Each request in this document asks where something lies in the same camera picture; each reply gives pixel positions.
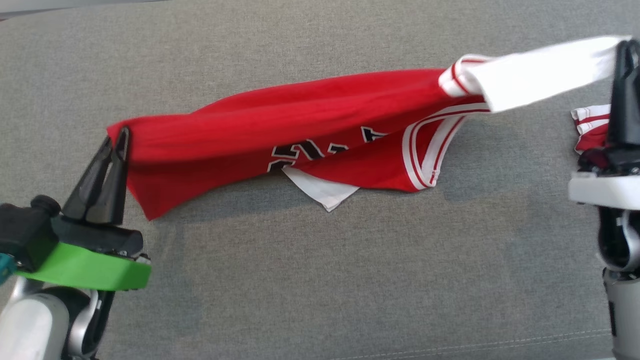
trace gray couch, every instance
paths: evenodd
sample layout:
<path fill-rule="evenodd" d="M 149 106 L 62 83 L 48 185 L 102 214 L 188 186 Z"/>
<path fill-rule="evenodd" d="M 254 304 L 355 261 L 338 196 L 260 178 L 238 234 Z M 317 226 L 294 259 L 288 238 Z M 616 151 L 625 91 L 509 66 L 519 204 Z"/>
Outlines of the gray couch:
<path fill-rule="evenodd" d="M 16 17 L 0 22 L 0 202 L 66 199 L 121 119 L 465 53 L 638 36 L 639 14 L 636 0 L 174 0 Z M 609 357 L 595 210 L 566 191 L 569 111 L 608 96 L 603 81 L 475 117 L 436 188 L 359 190 L 332 213 L 278 174 L 153 222 L 128 197 L 125 226 L 145 235 L 154 273 L 117 295 L 100 358 Z"/>

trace stitched seam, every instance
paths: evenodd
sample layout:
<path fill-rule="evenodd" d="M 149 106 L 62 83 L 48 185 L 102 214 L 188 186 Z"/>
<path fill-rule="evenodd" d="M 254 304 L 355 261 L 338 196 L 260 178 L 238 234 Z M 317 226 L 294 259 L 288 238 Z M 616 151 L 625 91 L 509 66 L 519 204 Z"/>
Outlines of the stitched seam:
<path fill-rule="evenodd" d="M 434 354 L 421 354 L 421 355 L 412 355 L 412 356 L 401 356 L 401 357 L 391 357 L 384 358 L 381 360 L 399 360 L 399 359 L 411 359 L 416 357 L 427 357 L 427 356 L 435 356 L 435 355 L 447 355 L 447 354 L 455 354 L 458 352 L 473 352 L 473 351 L 483 351 L 483 350 L 495 350 L 498 348 L 513 348 L 513 347 L 526 347 L 529 345 L 541 345 L 548 343 L 559 343 L 560 341 L 568 341 L 568 340 L 577 340 L 577 339 L 586 339 L 586 338 L 596 338 L 598 336 L 608 336 L 609 334 L 598 334 L 598 335 L 589 335 L 589 336 L 579 336 L 577 338 L 568 338 L 568 339 L 558 339 L 558 340 L 550 340 L 550 341 L 542 341 L 539 343 L 530 343 L 530 344 L 517 344 L 517 345 L 508 345 L 505 347 L 488 347 L 488 348 L 473 348 L 470 350 L 458 350 L 458 351 L 445 351 L 445 352 L 436 352 Z"/>
<path fill-rule="evenodd" d="M 588 330 L 588 331 L 579 331 L 579 332 L 569 332 L 567 334 L 541 336 L 539 338 L 529 338 L 529 339 L 509 340 L 509 341 L 498 341 L 498 342 L 495 342 L 495 343 L 461 345 L 461 346 L 455 346 L 455 347 L 435 347 L 435 348 L 426 348 L 426 349 L 422 349 L 422 350 L 411 350 L 411 351 L 402 351 L 402 352 L 388 352 L 386 354 L 362 355 L 362 356 L 351 356 L 351 357 L 336 357 L 336 358 L 333 358 L 333 359 L 330 359 L 330 360 L 352 360 L 352 359 L 363 359 L 365 357 L 379 357 L 379 356 L 389 356 L 389 355 L 414 354 L 416 352 L 425 352 L 425 351 L 434 351 L 434 350 L 447 350 L 447 349 L 454 349 L 454 348 L 480 347 L 480 346 L 486 346 L 486 345 L 499 345 L 499 344 L 508 344 L 508 343 L 519 343 L 519 342 L 523 342 L 523 341 L 558 338 L 560 336 L 587 334 L 589 332 L 610 331 L 610 330 L 611 329 L 598 329 L 598 330 Z"/>

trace robotic arm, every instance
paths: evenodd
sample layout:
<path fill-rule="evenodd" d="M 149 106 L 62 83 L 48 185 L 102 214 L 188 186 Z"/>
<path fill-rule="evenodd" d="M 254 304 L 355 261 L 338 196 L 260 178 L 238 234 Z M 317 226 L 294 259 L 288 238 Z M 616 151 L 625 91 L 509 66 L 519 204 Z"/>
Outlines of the robotic arm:
<path fill-rule="evenodd" d="M 147 285 L 139 231 L 122 229 L 131 133 L 107 137 L 61 210 L 44 195 L 0 206 L 0 359 L 95 360 L 116 291 Z"/>
<path fill-rule="evenodd" d="M 640 360 L 640 43 L 621 42 L 614 72 L 607 146 L 579 159 L 569 198 L 598 207 L 606 264 L 613 353 Z"/>

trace red and white cloth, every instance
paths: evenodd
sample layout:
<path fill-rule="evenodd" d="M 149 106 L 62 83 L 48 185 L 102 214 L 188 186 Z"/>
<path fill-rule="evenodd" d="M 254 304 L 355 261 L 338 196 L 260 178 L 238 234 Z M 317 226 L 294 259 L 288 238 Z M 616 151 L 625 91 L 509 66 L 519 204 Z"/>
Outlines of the red and white cloth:
<path fill-rule="evenodd" d="M 327 210 L 359 187 L 436 185 L 465 117 L 610 76 L 627 37 L 596 37 L 448 69 L 357 74 L 245 92 L 188 114 L 119 122 L 132 131 L 128 186 L 153 219 L 211 188 L 285 173 Z"/>
<path fill-rule="evenodd" d="M 571 117 L 575 123 L 580 137 L 575 146 L 575 151 L 582 154 L 583 151 L 594 147 L 603 147 L 607 141 L 609 130 L 609 112 L 611 105 L 593 105 L 586 108 L 577 108 L 571 111 Z"/>

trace green bracket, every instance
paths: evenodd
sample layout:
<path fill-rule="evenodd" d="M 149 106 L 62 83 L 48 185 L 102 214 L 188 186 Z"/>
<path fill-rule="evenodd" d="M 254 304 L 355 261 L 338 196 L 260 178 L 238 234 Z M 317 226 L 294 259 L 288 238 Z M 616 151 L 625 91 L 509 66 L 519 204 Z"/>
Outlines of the green bracket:
<path fill-rule="evenodd" d="M 59 243 L 37 272 L 15 274 L 71 288 L 122 291 L 146 287 L 151 266 Z"/>

